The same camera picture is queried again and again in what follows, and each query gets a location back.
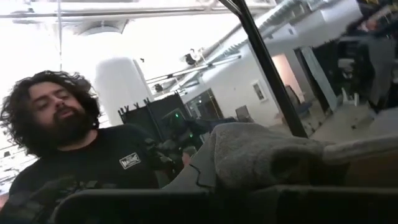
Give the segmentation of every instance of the nose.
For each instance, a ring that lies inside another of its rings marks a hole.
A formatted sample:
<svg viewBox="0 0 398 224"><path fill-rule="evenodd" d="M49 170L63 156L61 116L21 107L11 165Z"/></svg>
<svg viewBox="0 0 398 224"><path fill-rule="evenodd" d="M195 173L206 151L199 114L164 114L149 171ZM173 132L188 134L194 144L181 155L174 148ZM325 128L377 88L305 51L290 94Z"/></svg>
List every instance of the nose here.
<svg viewBox="0 0 398 224"><path fill-rule="evenodd" d="M56 108L62 108L62 107L65 106L64 100L63 100L63 99L60 99L60 98L57 98L57 97L55 97L54 103L55 103L55 107L56 107Z"/></svg>

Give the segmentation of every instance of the gray blanket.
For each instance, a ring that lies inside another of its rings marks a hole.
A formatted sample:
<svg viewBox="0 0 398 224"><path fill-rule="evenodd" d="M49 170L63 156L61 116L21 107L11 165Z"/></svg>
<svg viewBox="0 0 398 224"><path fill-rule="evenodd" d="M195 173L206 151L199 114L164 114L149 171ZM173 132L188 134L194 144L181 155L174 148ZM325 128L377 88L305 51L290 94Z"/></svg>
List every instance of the gray blanket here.
<svg viewBox="0 0 398 224"><path fill-rule="evenodd" d="M310 164L344 164L398 149L398 136L343 144L275 133L258 124L217 126L201 147L214 152L216 173L230 189L267 187L308 181Z"/></svg>

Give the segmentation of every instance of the curly black hair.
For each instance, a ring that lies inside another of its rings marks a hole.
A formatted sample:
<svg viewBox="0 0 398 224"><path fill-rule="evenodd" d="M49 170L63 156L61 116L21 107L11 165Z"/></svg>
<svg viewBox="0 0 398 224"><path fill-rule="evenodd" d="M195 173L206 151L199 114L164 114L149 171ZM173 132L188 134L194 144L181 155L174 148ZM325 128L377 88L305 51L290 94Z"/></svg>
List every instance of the curly black hair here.
<svg viewBox="0 0 398 224"><path fill-rule="evenodd" d="M98 129L101 114L97 97L89 92L90 83L78 73L70 75L46 70L16 82L11 94L3 99L0 127L5 128L4 134L10 135L12 143L24 147L27 154L37 157L47 155L49 150L40 139L28 102L29 88L42 82L56 83L69 91L93 119L93 129Z"/></svg>

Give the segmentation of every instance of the mustache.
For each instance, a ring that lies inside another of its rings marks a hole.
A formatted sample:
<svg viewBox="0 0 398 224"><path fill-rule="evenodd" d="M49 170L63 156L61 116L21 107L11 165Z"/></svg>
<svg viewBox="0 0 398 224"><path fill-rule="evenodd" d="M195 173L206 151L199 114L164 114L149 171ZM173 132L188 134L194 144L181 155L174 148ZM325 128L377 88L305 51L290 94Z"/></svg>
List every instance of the mustache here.
<svg viewBox="0 0 398 224"><path fill-rule="evenodd" d="M68 112L72 112L73 114L77 113L77 110L73 107L70 106L63 106L62 108L59 108L56 110L56 112L54 113L54 118L55 119L59 119L59 117L64 114L64 113L68 113Z"/></svg>

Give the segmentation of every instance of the picture frame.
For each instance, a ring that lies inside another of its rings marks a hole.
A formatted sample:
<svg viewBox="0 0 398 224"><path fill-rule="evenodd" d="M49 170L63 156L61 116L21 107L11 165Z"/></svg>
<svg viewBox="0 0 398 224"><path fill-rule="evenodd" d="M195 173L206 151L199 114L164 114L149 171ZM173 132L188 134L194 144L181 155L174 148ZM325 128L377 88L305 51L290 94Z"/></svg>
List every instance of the picture frame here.
<svg viewBox="0 0 398 224"><path fill-rule="evenodd" d="M251 85L252 85L253 90L260 102L265 102L268 100L268 97L267 97L259 80L252 82Z"/></svg>

